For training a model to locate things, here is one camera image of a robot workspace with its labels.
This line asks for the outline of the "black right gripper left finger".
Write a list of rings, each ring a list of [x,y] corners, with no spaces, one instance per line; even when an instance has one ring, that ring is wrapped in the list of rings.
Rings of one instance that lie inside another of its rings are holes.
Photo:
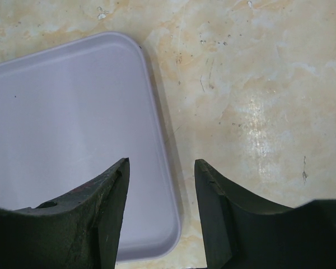
[[[114,268],[129,175],[123,158],[36,208],[0,208],[0,268]]]

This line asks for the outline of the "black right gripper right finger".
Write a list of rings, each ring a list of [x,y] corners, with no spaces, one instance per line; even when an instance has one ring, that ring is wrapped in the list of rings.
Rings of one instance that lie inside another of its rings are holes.
[[[280,205],[203,159],[194,177],[208,268],[336,268],[336,200]]]

